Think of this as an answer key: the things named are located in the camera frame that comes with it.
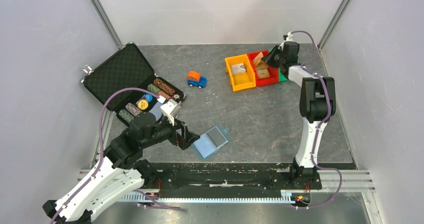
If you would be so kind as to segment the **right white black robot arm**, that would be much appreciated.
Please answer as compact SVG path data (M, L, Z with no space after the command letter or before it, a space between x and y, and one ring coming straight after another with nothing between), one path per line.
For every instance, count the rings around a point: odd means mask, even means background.
M300 44L285 41L276 45L262 61L300 87L299 113L303 131L299 150L289 170L289 183L302 188L318 178L318 150L325 127L336 111L335 80L299 64Z

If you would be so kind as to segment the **gold VIP card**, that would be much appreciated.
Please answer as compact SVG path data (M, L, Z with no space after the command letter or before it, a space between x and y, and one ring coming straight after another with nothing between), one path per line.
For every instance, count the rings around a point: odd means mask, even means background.
M270 77L270 73L269 73L268 69L257 70L256 74L257 74L258 79L264 79L264 78Z

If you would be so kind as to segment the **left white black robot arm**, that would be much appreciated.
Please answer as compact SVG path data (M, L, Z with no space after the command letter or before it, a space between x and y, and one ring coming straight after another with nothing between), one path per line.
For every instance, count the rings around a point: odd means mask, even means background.
M156 184L157 170L142 159L145 148L169 141L185 150L199 138L183 121L141 113L111 141L71 191L58 200L46 201L42 208L52 224L90 224L122 196Z

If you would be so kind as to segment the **gold striped card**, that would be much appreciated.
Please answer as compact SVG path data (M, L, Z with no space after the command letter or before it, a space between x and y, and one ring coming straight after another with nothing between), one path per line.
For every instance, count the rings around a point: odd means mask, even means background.
M259 52L253 59L252 59L252 63L255 67L257 67L261 62L262 62L262 58L263 58L263 53Z

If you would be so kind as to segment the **blue card holder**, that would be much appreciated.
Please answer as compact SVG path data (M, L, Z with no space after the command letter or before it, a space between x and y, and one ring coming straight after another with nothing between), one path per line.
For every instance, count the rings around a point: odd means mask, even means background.
M228 136L229 130L229 126L222 128L220 125L215 125L201 134L191 146L201 160L206 160L231 141Z

